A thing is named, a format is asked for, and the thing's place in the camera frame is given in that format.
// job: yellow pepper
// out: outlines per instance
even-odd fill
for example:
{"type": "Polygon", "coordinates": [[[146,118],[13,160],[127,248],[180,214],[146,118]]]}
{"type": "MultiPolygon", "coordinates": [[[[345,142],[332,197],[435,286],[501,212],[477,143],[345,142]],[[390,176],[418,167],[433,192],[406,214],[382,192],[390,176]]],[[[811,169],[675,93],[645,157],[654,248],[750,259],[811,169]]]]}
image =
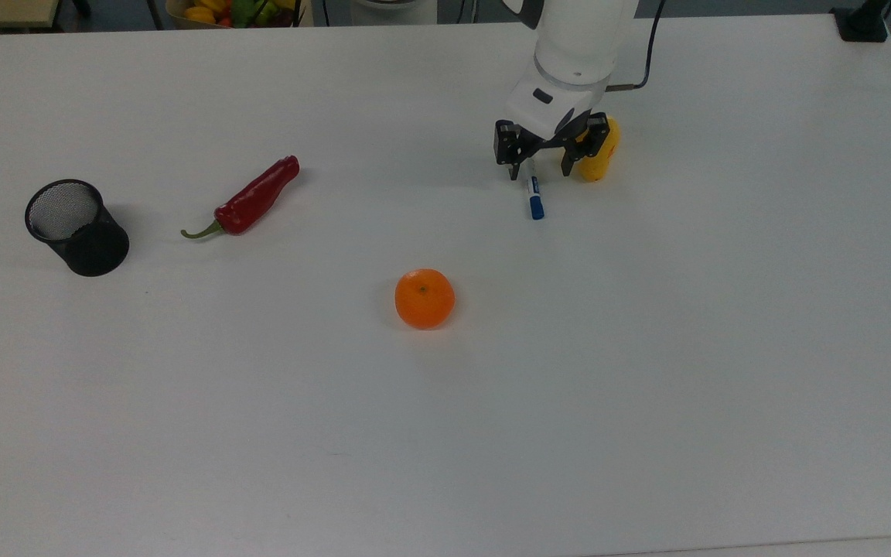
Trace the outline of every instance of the yellow pepper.
{"type": "Polygon", "coordinates": [[[614,155],[615,149],[618,148],[618,142],[621,141],[621,126],[618,126],[618,123],[611,117],[607,118],[607,123],[611,127],[611,133],[604,138],[604,145],[600,146],[600,152],[597,152],[595,156],[584,156],[583,160],[579,162],[580,176],[588,181],[597,181],[604,177],[608,166],[611,166],[611,156],[614,155]]]}
{"type": "Polygon", "coordinates": [[[195,6],[184,10],[184,17],[191,21],[208,22],[215,25],[215,14],[204,6],[195,6]]]}
{"type": "Polygon", "coordinates": [[[219,17],[226,11],[226,0],[195,0],[195,6],[212,10],[212,15],[219,17]]]}

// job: whiteboard marker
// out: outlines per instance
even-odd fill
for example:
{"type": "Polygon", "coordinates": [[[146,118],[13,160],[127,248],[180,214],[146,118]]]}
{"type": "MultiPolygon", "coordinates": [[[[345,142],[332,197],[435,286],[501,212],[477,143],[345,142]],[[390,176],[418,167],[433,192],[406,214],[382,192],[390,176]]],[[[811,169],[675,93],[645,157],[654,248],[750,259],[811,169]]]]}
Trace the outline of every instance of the whiteboard marker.
{"type": "Polygon", "coordinates": [[[538,189],[538,176],[534,175],[534,161],[525,159],[521,163],[524,169],[524,185],[527,186],[527,205],[531,208],[531,219],[545,217],[545,209],[541,208],[541,191],[538,189]]]}

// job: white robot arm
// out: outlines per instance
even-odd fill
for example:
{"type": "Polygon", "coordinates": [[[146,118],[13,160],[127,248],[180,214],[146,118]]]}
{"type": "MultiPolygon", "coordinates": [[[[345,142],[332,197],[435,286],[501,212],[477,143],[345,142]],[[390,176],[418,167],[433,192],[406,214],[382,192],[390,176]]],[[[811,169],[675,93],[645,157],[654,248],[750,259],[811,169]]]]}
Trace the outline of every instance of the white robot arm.
{"type": "Polygon", "coordinates": [[[503,0],[538,31],[534,56],[510,93],[507,115],[495,129],[500,165],[517,167],[539,149],[563,147],[562,172],[594,156],[603,144],[606,116],[591,114],[604,95],[616,52],[637,10],[637,0],[503,0]],[[583,132],[589,141],[577,142],[583,132]]]}

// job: black mesh pen holder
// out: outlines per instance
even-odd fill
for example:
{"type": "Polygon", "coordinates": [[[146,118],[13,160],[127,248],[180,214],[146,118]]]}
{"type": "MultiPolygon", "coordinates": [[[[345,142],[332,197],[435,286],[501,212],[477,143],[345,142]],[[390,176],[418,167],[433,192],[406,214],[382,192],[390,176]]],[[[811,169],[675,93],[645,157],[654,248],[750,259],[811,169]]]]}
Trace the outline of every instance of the black mesh pen holder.
{"type": "Polygon", "coordinates": [[[46,184],[26,206],[29,233],[50,246],[71,271],[105,275],[123,263],[130,238],[89,183],[62,179],[46,184]]]}

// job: orange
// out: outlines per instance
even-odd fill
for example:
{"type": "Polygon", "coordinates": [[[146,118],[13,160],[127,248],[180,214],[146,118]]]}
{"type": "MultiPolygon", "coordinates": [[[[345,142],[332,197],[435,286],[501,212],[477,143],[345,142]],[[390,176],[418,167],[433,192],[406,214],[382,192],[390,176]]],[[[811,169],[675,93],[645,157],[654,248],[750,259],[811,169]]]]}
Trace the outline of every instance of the orange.
{"type": "Polygon", "coordinates": [[[401,320],[416,329],[431,329],[449,317],[456,293],[449,279],[434,268],[406,272],[394,289],[394,307],[401,320]]]}

